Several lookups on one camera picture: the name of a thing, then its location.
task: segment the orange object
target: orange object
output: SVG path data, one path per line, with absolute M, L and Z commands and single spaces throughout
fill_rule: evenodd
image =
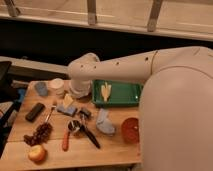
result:
M 121 133 L 125 142 L 139 142 L 139 125 L 137 118 L 127 118 L 121 125 Z
M 70 135 L 70 131 L 67 130 L 64 133 L 64 137 L 63 137 L 63 140 L 62 140 L 62 150 L 63 151 L 67 151 L 68 148 L 69 148 L 69 135 Z
M 46 150 L 42 145 L 34 145 L 30 148 L 28 158 L 33 162 L 41 162 L 46 157 Z

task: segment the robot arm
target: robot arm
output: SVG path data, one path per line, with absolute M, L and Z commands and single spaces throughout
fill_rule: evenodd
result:
M 93 79 L 144 84 L 139 105 L 144 171 L 212 171 L 213 51 L 185 47 L 100 62 L 87 54 L 68 66 L 71 91 Z
M 68 66 L 71 78 L 70 90 L 74 97 L 80 98 L 91 91 L 91 80 L 115 80 L 144 84 L 162 66 L 181 54 L 192 56 L 198 47 L 156 50 L 136 55 L 100 61 L 93 53 L 72 61 Z

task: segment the white container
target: white container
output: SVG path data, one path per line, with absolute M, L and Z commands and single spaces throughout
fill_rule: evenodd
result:
M 50 88 L 53 90 L 54 94 L 59 98 L 64 97 L 64 80 L 61 78 L 55 78 L 50 81 Z

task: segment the gray object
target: gray object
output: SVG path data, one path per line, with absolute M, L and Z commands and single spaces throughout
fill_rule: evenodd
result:
M 75 106 L 64 108 L 63 105 L 57 105 L 56 110 L 68 116 L 74 116 L 74 114 L 77 112 L 77 108 Z
M 43 81 L 39 81 L 34 86 L 36 92 L 39 94 L 39 96 L 47 96 L 48 95 L 48 89 L 46 86 L 46 83 Z
M 98 114 L 98 118 L 96 120 L 96 127 L 104 134 L 113 135 L 115 134 L 115 127 L 107 118 L 107 116 L 108 110 L 101 108 Z

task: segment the grapes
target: grapes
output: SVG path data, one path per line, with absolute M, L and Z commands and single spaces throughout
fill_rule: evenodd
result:
M 24 142 L 30 146 L 47 142 L 50 133 L 52 132 L 52 125 L 48 122 L 44 122 L 36 128 L 32 136 L 24 135 Z

